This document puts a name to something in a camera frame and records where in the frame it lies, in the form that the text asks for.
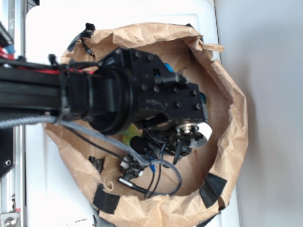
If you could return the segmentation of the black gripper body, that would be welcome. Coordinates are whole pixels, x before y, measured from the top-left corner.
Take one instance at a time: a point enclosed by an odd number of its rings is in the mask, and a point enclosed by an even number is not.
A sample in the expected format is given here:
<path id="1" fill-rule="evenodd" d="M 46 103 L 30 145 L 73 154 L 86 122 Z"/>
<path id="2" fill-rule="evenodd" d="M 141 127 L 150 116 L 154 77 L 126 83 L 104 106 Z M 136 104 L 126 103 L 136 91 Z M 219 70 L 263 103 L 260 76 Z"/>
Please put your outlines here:
<path id="1" fill-rule="evenodd" d="M 115 114 L 115 123 L 167 128 L 208 122 L 198 85 L 174 72 L 159 56 L 117 48 L 100 65 L 106 83 L 102 102 L 109 114 Z"/>

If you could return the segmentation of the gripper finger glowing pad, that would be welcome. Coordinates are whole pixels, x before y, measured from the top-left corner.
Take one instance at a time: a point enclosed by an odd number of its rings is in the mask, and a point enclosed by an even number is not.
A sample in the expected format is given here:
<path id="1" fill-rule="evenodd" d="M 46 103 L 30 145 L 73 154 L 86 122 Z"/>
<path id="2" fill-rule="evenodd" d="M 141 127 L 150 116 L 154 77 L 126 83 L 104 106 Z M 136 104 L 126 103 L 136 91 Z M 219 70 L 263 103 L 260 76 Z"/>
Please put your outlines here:
<path id="1" fill-rule="evenodd" d="M 208 111 L 206 107 L 206 96 L 204 93 L 199 94 L 200 99 L 201 99 L 201 107 L 202 107 L 202 112 L 204 116 L 204 120 L 197 124 L 197 131 L 196 131 L 196 137 L 193 142 L 193 147 L 198 148 L 200 146 L 205 145 L 208 143 L 213 130 L 208 124 L 209 116 L 208 116 Z"/>

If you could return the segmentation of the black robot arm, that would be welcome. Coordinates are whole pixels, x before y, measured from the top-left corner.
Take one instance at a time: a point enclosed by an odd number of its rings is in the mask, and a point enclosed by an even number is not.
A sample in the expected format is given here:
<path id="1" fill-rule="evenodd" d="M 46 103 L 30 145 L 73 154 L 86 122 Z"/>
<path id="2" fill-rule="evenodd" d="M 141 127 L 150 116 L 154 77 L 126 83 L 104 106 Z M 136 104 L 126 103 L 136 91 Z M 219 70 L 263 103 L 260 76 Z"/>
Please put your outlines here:
<path id="1" fill-rule="evenodd" d="M 212 129 L 198 85 L 161 59 L 136 49 L 117 48 L 98 62 L 50 65 L 0 61 L 0 115 L 51 115 L 87 121 L 105 135 L 131 124 L 155 131 L 162 142 L 206 144 Z"/>

